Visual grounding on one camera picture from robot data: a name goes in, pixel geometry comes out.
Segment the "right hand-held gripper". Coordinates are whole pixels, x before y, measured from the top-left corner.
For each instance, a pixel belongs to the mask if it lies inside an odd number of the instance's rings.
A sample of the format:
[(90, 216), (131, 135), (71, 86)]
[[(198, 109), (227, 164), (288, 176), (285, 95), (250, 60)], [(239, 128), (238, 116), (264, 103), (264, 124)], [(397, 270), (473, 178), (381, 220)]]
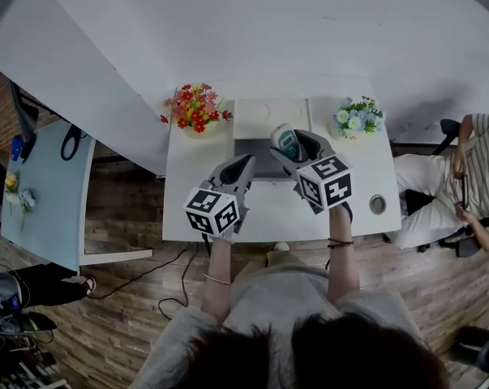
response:
[(276, 147), (269, 148), (284, 172), (295, 180), (294, 191), (315, 215), (340, 204), (346, 205), (353, 195), (353, 171), (348, 160), (335, 153), (326, 138), (307, 130), (294, 133), (298, 140), (298, 157), (291, 158)]

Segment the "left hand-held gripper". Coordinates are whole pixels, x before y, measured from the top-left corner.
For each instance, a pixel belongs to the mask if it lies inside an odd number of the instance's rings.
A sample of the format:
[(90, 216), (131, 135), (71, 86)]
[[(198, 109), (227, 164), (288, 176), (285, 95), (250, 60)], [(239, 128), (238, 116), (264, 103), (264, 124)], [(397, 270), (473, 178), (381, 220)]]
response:
[(210, 237), (238, 233), (249, 211), (244, 200), (254, 174), (255, 157), (250, 154), (218, 165), (207, 181), (191, 190), (182, 206), (191, 227)]

